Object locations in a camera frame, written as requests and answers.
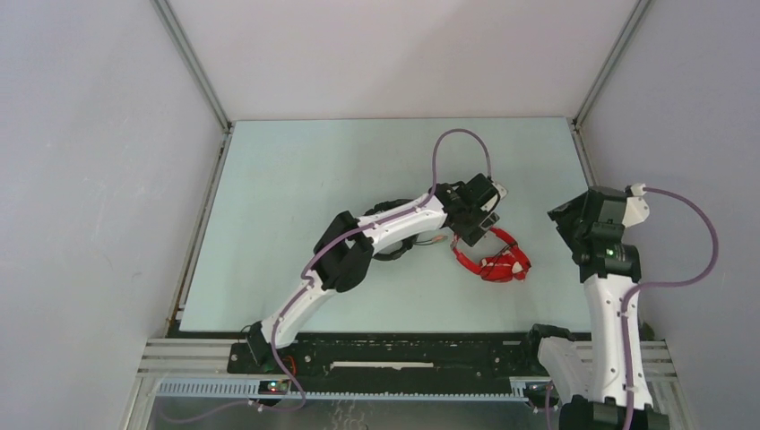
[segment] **headphones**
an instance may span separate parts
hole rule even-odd
[[[468,271],[488,282],[509,282],[512,279],[525,280],[525,276],[531,268],[531,261],[517,245],[514,237],[501,228],[492,227],[488,231],[506,244],[501,251],[493,256],[483,258],[479,262],[474,262],[457,248],[459,237],[454,236],[451,247],[456,256],[456,261]]]

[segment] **wall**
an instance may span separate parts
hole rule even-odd
[[[635,0],[181,0],[232,119],[573,116]]]
[[[1,427],[116,428],[220,131],[148,0],[0,16]]]
[[[601,182],[644,181],[693,198],[712,217],[721,259],[687,290],[643,294],[702,430],[755,428],[760,384],[760,3],[654,3],[584,133]],[[629,235],[646,280],[680,280],[709,257],[685,206],[652,196]]]

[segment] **light blue table surface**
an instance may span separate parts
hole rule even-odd
[[[497,225],[531,258],[528,279],[484,282],[447,242],[415,247],[398,261],[372,262],[364,282],[326,303],[304,331],[526,331],[534,323],[588,331],[578,268],[546,215],[586,189],[564,118],[237,122],[180,329],[239,331],[269,316],[336,214],[426,192],[436,138],[455,127],[490,149],[493,177],[509,190]],[[464,134],[444,141],[438,166],[438,182],[485,172],[479,145]],[[484,240],[465,252],[480,258],[499,247]]]

